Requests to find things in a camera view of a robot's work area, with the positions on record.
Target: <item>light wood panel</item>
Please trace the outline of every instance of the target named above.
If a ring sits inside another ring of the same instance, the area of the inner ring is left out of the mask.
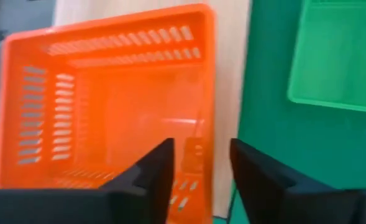
[[[229,140],[237,136],[252,0],[57,0],[55,26],[206,2],[216,12],[216,114],[213,215],[227,217],[232,174]]]

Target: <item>green basket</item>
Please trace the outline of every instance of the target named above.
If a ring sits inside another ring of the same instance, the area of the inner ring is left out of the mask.
[[[305,1],[288,97],[366,111],[366,0]]]

